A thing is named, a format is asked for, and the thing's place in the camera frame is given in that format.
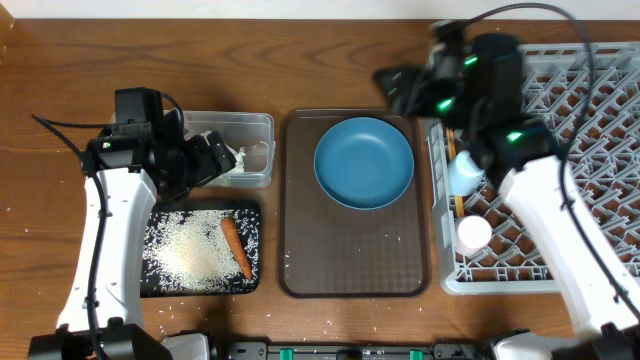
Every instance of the carrot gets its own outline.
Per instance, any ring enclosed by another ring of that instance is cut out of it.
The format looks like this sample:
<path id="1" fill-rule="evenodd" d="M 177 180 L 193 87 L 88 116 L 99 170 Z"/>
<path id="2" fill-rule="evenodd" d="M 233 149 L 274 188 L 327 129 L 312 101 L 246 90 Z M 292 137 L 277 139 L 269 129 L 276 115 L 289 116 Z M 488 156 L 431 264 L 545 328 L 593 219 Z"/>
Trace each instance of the carrot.
<path id="1" fill-rule="evenodd" d="M 232 218 L 224 218 L 220 222 L 220 226 L 222 226 L 224 237 L 227 239 L 231 252 L 233 252 L 233 257 L 236 258 L 238 265 L 240 265 L 244 277 L 251 280 L 253 276 L 251 274 L 251 265 L 249 265 L 247 255 L 244 253 L 244 247 L 240 241 L 240 236 L 238 236 L 235 221 Z"/>

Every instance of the blue plate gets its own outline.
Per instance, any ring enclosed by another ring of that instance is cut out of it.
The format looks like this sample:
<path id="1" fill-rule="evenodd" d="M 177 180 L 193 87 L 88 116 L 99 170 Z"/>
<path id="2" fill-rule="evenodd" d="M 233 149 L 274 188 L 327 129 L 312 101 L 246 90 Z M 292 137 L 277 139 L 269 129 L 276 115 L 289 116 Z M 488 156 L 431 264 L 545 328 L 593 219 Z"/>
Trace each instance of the blue plate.
<path id="1" fill-rule="evenodd" d="M 316 178 L 340 204 L 377 209 L 398 199 L 413 177 L 413 152 L 407 139 L 388 123 L 367 117 L 333 126 L 314 156 Z"/>

